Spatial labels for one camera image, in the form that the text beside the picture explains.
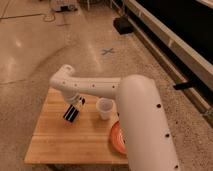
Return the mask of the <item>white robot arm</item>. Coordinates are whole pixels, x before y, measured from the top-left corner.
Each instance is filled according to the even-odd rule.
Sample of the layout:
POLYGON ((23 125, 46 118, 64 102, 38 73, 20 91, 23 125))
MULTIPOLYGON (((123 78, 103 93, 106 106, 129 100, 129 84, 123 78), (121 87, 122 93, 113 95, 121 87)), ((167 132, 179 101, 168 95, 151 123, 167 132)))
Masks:
POLYGON ((181 171, 161 97, 153 79, 133 74, 123 78, 83 78, 63 65, 50 78, 70 104, 82 94, 115 101, 131 171, 181 171))

